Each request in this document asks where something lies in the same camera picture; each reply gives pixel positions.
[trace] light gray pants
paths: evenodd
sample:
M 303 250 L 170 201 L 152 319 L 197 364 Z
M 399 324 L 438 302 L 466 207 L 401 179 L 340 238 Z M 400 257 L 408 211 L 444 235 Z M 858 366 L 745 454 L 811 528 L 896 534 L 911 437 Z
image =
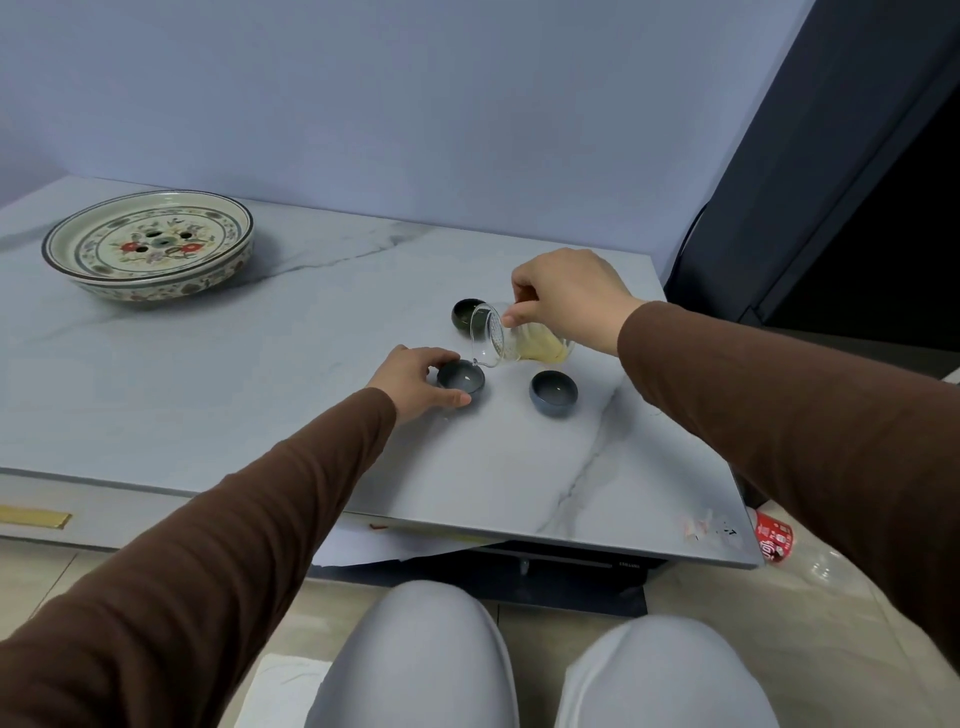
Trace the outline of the light gray pants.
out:
M 506 645 L 476 599 L 411 581 L 363 617 L 305 728 L 517 728 Z M 566 671 L 557 728 L 776 726 L 736 653 L 705 624 L 643 617 L 597 640 Z

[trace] glass pitcher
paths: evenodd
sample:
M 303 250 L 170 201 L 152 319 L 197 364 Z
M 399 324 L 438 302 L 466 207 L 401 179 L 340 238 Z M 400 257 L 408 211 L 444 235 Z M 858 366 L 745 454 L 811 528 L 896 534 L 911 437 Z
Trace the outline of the glass pitcher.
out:
M 543 364 L 560 364 L 573 350 L 573 342 L 557 336 L 543 324 L 522 324 L 506 328 L 500 321 L 511 303 L 481 303 L 470 317 L 473 361 L 495 367 L 507 361 L 532 359 Z

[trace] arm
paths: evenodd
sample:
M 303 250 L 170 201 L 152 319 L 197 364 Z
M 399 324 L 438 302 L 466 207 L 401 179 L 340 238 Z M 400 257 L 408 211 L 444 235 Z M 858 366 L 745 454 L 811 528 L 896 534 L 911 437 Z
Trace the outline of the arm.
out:
M 960 666 L 960 390 L 640 301 L 588 251 L 535 258 L 514 288 L 505 323 L 619 354 L 647 401 L 848 556 Z
M 3 725 L 213 725 L 395 422 L 469 397 L 398 347 L 371 385 L 183 506 L 0 643 Z

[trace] drawer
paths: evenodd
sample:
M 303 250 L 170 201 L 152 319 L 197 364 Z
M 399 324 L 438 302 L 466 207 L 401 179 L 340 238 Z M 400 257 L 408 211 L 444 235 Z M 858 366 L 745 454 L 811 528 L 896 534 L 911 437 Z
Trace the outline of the drawer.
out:
M 189 499 L 189 496 L 0 473 L 0 536 L 120 548 Z M 66 514 L 69 519 L 62 528 L 55 527 L 54 523 L 62 522 Z

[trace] hand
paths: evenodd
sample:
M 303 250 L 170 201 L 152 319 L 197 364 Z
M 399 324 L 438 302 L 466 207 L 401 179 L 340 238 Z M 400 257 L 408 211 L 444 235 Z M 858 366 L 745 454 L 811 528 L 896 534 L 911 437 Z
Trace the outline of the hand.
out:
M 616 356 L 623 323 L 646 303 L 630 295 L 613 266 L 593 251 L 563 248 L 514 270 L 516 303 L 507 328 L 537 322 L 563 339 Z
M 470 404 L 466 392 L 426 383 L 430 367 L 439 369 L 459 358 L 460 354 L 446 349 L 407 349 L 400 345 L 390 352 L 367 386 L 381 390 L 393 401 L 398 425 L 415 420 L 430 407 L 463 407 Z

